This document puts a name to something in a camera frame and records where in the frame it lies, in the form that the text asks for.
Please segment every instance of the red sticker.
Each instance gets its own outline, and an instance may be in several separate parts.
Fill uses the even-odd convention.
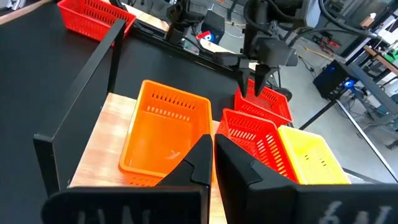
[[[200,40],[200,39],[206,37],[207,35],[211,35],[210,31],[206,31],[206,32],[204,32],[204,33],[198,34],[198,35],[196,36],[196,38],[197,38],[198,40]]]

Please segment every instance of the black cable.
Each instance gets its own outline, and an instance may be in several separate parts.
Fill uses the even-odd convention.
[[[352,108],[352,106],[353,106],[353,104],[352,105],[348,105],[348,108],[349,108],[349,113],[351,114],[351,113],[354,113],[354,112],[352,112],[351,111],[351,108]],[[342,110],[341,110],[341,108],[338,106],[338,105],[335,105],[335,109],[337,110],[337,112],[340,114],[340,116],[341,117],[343,117],[343,118],[345,118],[345,119],[349,119],[348,117],[347,117],[347,115],[346,114],[344,114],[343,112],[342,112]],[[359,121],[355,121],[355,122],[357,122],[358,124],[365,124],[365,125],[369,125],[369,124],[371,124],[371,123],[363,123],[363,122],[359,122]]]
[[[287,27],[287,26],[283,26],[282,24],[278,24],[278,26],[285,31],[292,31],[294,30],[293,27]]]
[[[278,68],[278,82],[279,82],[279,88],[282,88],[282,84],[280,81],[280,68]]]
[[[304,58],[302,58],[301,56],[298,56],[298,59],[300,59],[303,63],[305,68],[310,71],[311,76],[315,79],[317,77],[317,74],[315,73],[315,70],[313,69],[313,66],[311,66],[311,64],[309,62],[307,62]]]
[[[312,33],[315,33],[315,32],[342,32],[342,33],[345,33],[345,34],[354,34],[354,35],[356,34],[356,33],[352,32],[352,31],[348,31],[348,30],[338,30],[338,29],[329,29],[329,28],[312,29],[312,30],[301,32],[301,33],[299,33],[299,35],[295,36],[293,38],[293,40],[290,41],[289,47],[293,47],[294,43],[297,40],[299,40],[300,37],[303,37],[305,35],[312,34]]]
[[[267,2],[268,5],[272,7],[272,12],[277,13],[277,14],[279,15],[278,20],[279,20],[280,22],[289,22],[289,23],[292,23],[292,22],[295,22],[295,21],[298,20],[297,18],[295,18],[295,17],[293,17],[293,16],[288,16],[288,15],[284,14],[284,13],[278,8],[278,6],[273,2],[273,0],[265,0],[265,2]],[[243,7],[243,18],[246,20],[246,22],[247,22],[250,26],[253,26],[253,28],[255,28],[255,29],[259,30],[259,31],[262,31],[263,33],[272,35],[268,29],[266,29],[266,28],[260,26],[259,24],[255,23],[255,22],[249,17],[249,6],[250,6],[250,4],[252,4],[252,0],[248,0],[248,1],[246,2],[246,4],[244,5],[244,7]]]
[[[355,29],[353,27],[347,26],[346,24],[343,24],[339,21],[337,21],[333,16],[331,16],[331,14],[329,14],[329,12],[326,10],[325,4],[323,2],[323,0],[318,0],[319,3],[319,8],[321,10],[321,13],[328,19],[328,21],[332,22],[334,25],[347,30],[347,31],[351,31],[354,32],[356,34],[359,35],[364,35],[366,37],[370,37],[370,38],[380,38],[377,34],[373,34],[372,32],[369,32],[367,30],[359,30],[359,29]]]

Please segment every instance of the yellow basket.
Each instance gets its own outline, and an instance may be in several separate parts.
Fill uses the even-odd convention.
[[[281,126],[278,132],[300,184],[350,184],[323,137]]]

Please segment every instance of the metal rod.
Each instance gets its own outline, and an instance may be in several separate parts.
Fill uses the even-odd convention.
[[[343,110],[343,112],[347,115],[348,119],[352,122],[352,124],[355,126],[355,128],[362,135],[362,137],[365,139],[366,143],[370,146],[370,148],[373,150],[373,152],[377,155],[379,160],[383,163],[384,167],[388,170],[388,172],[391,174],[391,176],[394,178],[394,180],[398,183],[397,175],[392,170],[391,166],[388,164],[386,159],[381,155],[381,153],[378,151],[378,149],[376,149],[374,144],[370,141],[368,136],[362,131],[361,127],[359,127],[358,123],[351,116],[351,114],[347,111],[347,109],[343,106],[343,104],[339,100],[336,100],[336,102],[337,102],[337,105],[341,108],[341,110]]]
[[[278,68],[278,82],[279,82],[279,88],[282,88],[281,80],[280,80],[280,68]]]
[[[384,86],[390,84],[390,82],[396,80],[397,78],[398,78],[398,77],[391,78],[388,82],[386,82],[385,84],[383,84],[383,85],[381,85],[381,86],[384,87]]]
[[[120,58],[120,49],[118,50],[118,48],[121,47],[121,44],[118,43],[120,42],[120,38],[118,40],[117,37],[120,37],[118,34],[122,33],[121,37],[123,38],[124,29],[122,28],[125,26],[125,23],[126,22],[124,20],[117,20],[113,24],[103,40],[98,44],[97,48],[91,54],[84,67],[80,70],[73,83],[70,85],[69,90],[65,93],[63,99],[59,100],[56,105],[51,107],[51,113],[46,116],[39,131],[34,135],[35,152],[39,162],[40,172],[42,174],[47,196],[50,196],[55,192],[58,192],[60,189],[65,188],[65,186],[60,185],[58,172],[58,168],[60,167],[58,167],[55,160],[57,155],[55,152],[54,139],[57,139],[59,135],[65,134],[59,132],[59,130],[70,125],[71,121],[67,121],[68,118],[71,117],[70,114],[72,109],[76,108],[78,99],[82,98],[83,92],[91,78],[93,78],[95,75],[96,69],[111,47],[111,44],[116,39],[111,66],[113,68],[109,74],[109,76],[112,76],[112,78],[109,77],[108,83],[108,89],[109,86],[114,88],[114,81],[118,72],[118,62]]]
[[[235,8],[235,6],[236,6],[236,3],[238,3],[238,0],[234,0],[234,1],[232,2],[232,6],[231,6],[229,9],[226,10],[226,19],[227,19],[228,21],[231,21],[231,19],[232,19],[232,12],[234,11],[234,8]]]
[[[294,31],[294,30],[289,30],[289,31],[287,31],[287,34],[285,35],[283,41],[286,41],[286,40],[292,35],[293,31]]]
[[[382,71],[378,76],[376,76],[373,81],[375,83],[378,83],[379,81],[381,81],[384,77],[386,77],[388,74],[390,74],[390,70],[388,68],[386,68],[384,71]]]
[[[304,130],[307,128],[310,124],[312,124],[316,119],[318,119],[321,115],[323,115],[326,111],[328,111],[329,108],[331,108],[334,104],[336,103],[336,100],[330,101],[322,110],[320,110],[316,115],[314,115],[312,118],[310,118],[303,126],[301,126],[299,129]]]
[[[126,28],[126,22],[122,20],[117,20],[114,24],[114,27],[119,32],[114,40],[111,69],[109,72],[109,80],[108,80],[108,93],[114,93],[114,86],[116,84],[116,76],[118,74],[119,61],[122,53],[123,35],[124,35],[124,29]]]

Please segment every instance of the black metal frame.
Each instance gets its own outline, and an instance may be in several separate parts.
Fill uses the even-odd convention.
[[[382,162],[384,167],[387,169],[387,171],[390,173],[392,178],[398,183],[398,176],[396,173],[392,170],[390,165],[387,163],[385,158],[381,155],[381,153],[378,151],[378,149],[374,146],[374,144],[370,141],[368,136],[364,133],[364,131],[359,127],[358,123],[355,121],[355,119],[351,116],[351,114],[346,110],[346,108],[343,106],[343,104],[339,100],[331,100],[326,106],[324,106],[316,115],[314,115],[312,118],[310,118],[305,124],[303,124],[299,130],[304,130],[307,128],[309,125],[311,125],[314,121],[316,121],[320,116],[322,116],[326,111],[328,111],[332,106],[338,105],[344,112],[345,115],[347,115],[348,119],[351,121],[351,123],[355,126],[355,128],[358,130],[360,135],[364,138],[366,143],[369,145],[369,147],[373,150],[375,155],[377,155],[377,158]]]
[[[63,188],[63,186],[60,186],[58,178],[55,162],[57,155],[55,154],[53,140],[113,42],[114,49],[108,78],[108,92],[114,91],[125,26],[126,21],[121,19],[118,19],[113,24],[72,83],[64,98],[54,108],[50,109],[43,126],[34,135],[35,152],[48,196]]]
[[[377,17],[375,18],[374,22],[369,26],[370,30],[375,31],[380,26],[380,24],[382,24],[397,9],[398,9],[398,2],[397,1],[392,1],[380,15],[377,15]],[[358,47],[359,44],[361,44],[365,40],[366,40],[366,37],[362,37],[362,36],[361,37],[357,37],[357,39],[355,39],[354,42],[352,44],[350,44],[341,53],[341,56],[342,57],[347,57],[349,54],[351,54]],[[377,43],[377,42],[379,42],[379,40],[377,40],[377,39],[370,40],[366,45],[372,45],[372,44]],[[364,52],[364,49],[360,49],[359,51],[357,51],[355,53],[355,55],[352,56],[352,60],[355,60],[363,52]]]

